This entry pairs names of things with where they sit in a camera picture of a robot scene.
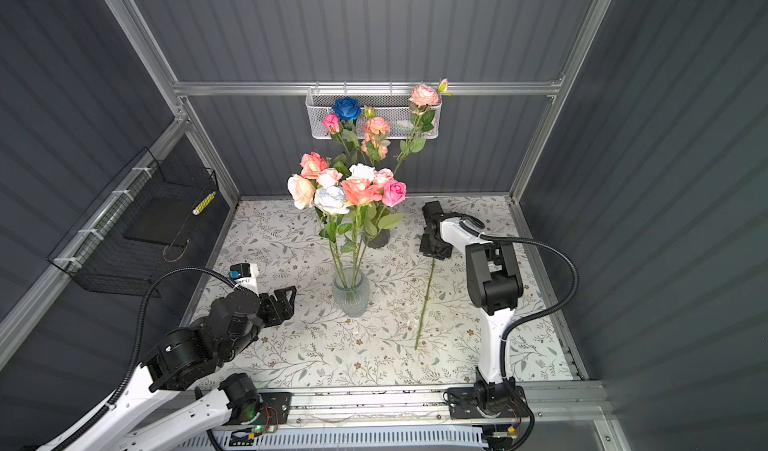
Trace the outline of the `pink ribbed glass vase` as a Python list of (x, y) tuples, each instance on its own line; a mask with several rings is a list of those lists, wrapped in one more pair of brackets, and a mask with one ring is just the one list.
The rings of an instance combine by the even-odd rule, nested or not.
[(391, 232), (389, 229), (383, 229), (378, 232), (376, 236), (367, 235), (365, 242), (368, 247), (373, 249), (381, 249), (389, 243)]

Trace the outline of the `light pink rosebud stem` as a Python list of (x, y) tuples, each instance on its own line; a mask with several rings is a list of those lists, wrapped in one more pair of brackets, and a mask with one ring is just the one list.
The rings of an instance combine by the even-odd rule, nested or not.
[(407, 186), (404, 182), (392, 179), (384, 188), (377, 188), (375, 200), (368, 206), (364, 220), (363, 243), (365, 250), (373, 249), (367, 246), (367, 235), (376, 236), (380, 230), (391, 230), (402, 220), (395, 208), (401, 204), (407, 194)]

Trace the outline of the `clear ribbed glass vase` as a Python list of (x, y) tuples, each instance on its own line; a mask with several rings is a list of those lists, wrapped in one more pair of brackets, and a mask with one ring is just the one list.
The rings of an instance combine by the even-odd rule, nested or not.
[(354, 267), (345, 267), (332, 281), (332, 295), (341, 310), (349, 317), (361, 317), (367, 310), (371, 285), (367, 276)]

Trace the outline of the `small light pink rose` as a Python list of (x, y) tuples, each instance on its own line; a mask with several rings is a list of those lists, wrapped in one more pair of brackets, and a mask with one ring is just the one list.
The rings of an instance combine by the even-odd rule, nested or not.
[(384, 188), (393, 178), (394, 174), (389, 168), (382, 168), (375, 172), (372, 184), (377, 188)]

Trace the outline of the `coral red artificial rose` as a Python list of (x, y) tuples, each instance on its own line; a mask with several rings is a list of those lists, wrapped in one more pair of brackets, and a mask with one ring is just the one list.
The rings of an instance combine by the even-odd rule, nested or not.
[(380, 230), (374, 223), (377, 201), (381, 197), (372, 182), (365, 178), (349, 177), (342, 182), (347, 201), (351, 205), (352, 277), (349, 285), (358, 283), (366, 242), (375, 238)]

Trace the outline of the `white rosebud stem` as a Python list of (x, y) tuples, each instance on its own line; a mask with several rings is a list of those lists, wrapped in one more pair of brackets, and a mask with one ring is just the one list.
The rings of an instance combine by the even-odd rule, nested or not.
[(353, 164), (350, 167), (351, 178), (364, 179), (372, 182), (376, 175), (376, 169), (362, 163)]

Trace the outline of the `cream white artificial rose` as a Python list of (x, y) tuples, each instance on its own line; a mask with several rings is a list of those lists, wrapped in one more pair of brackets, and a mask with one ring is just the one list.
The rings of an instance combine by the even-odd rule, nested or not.
[(312, 180), (293, 174), (287, 181), (287, 188), (297, 209), (303, 210), (314, 205), (316, 187)]

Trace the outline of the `pale blue white rose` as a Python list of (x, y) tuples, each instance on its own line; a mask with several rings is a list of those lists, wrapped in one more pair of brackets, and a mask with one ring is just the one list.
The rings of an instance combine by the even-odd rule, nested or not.
[(337, 243), (338, 227), (349, 212), (346, 195), (340, 186), (318, 188), (314, 195), (314, 206), (321, 222), (319, 235), (328, 241), (336, 273), (343, 286), (347, 286), (341, 253)]

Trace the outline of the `pale pink white rose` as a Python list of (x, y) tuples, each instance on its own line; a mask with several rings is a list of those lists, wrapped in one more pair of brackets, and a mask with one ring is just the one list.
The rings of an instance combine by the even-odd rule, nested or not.
[(326, 168), (322, 170), (316, 179), (321, 188), (334, 187), (343, 179), (343, 174), (335, 168)]

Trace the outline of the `salmon pink artificial rose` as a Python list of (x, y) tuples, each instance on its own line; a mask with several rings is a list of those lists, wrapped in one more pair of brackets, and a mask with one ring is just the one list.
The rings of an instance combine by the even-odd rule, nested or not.
[(310, 180), (316, 180), (328, 168), (327, 161), (316, 152), (305, 153), (301, 158), (300, 166), (302, 167), (301, 176)]

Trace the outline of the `pale pink carnation spray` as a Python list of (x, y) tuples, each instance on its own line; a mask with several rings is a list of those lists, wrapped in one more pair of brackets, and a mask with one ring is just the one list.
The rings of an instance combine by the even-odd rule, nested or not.
[(426, 145), (426, 134), (436, 128), (434, 124), (436, 109), (444, 96), (450, 96), (450, 84), (442, 78), (436, 86), (419, 84), (411, 90), (409, 97), (411, 129), (401, 142), (396, 158), (394, 173), (397, 174), (402, 164), (411, 156), (420, 153)]

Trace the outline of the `magenta pink artificial rose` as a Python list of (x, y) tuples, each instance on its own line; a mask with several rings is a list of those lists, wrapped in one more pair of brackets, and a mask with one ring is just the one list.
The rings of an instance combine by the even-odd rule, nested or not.
[(334, 113), (328, 114), (323, 119), (322, 124), (331, 136), (334, 136), (341, 131), (340, 119)]

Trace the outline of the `blue artificial rose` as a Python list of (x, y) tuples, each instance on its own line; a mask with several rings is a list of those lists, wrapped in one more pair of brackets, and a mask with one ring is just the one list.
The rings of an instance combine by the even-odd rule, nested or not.
[(332, 111), (340, 120), (355, 121), (360, 116), (362, 107), (357, 99), (345, 96), (335, 101)]

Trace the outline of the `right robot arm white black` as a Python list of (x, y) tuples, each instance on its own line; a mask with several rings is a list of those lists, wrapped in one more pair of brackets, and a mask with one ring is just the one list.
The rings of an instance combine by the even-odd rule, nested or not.
[(503, 375), (504, 330), (513, 322), (523, 294), (515, 248), (481, 235), (484, 223), (465, 213), (443, 210), (434, 200), (422, 207), (425, 219), (419, 250), (444, 260), (457, 250), (465, 258), (467, 293), (480, 316), (480, 351), (476, 380), (470, 388), (452, 388), (443, 399), (455, 419), (528, 417), (515, 379)]

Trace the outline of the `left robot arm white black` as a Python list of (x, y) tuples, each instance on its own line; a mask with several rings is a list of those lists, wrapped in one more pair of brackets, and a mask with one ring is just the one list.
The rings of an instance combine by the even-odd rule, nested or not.
[(293, 286), (262, 294), (235, 287), (216, 299), (206, 316), (166, 335), (140, 360), (126, 383), (44, 449), (170, 450), (224, 425), (263, 432), (285, 422), (288, 394), (272, 404), (245, 373), (229, 375), (191, 404), (151, 424), (144, 420), (232, 361), (263, 329), (291, 319), (296, 293)]

